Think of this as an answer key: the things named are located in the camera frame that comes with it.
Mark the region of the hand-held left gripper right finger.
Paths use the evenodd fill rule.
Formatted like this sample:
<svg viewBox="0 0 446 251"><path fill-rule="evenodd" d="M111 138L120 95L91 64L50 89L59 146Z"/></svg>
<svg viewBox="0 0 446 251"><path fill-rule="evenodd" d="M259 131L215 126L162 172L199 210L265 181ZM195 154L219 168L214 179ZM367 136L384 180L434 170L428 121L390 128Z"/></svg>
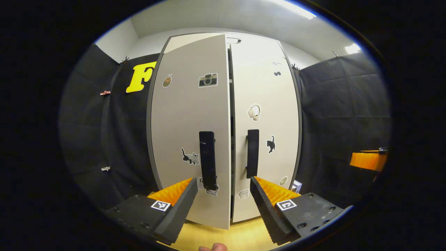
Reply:
<svg viewBox="0 0 446 251"><path fill-rule="evenodd" d="M250 193L273 243L301 242L349 212L315 193L304 195L263 178L250 178Z"/></svg>

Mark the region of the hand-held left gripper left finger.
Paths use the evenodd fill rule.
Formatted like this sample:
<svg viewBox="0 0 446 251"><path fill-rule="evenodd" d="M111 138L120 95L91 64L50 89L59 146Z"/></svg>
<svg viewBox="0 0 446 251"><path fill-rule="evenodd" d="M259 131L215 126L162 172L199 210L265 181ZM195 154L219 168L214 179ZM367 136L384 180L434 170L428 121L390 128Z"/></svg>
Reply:
<svg viewBox="0 0 446 251"><path fill-rule="evenodd" d="M126 232L146 243L175 243L198 192L194 177L151 195L134 195L105 210Z"/></svg>

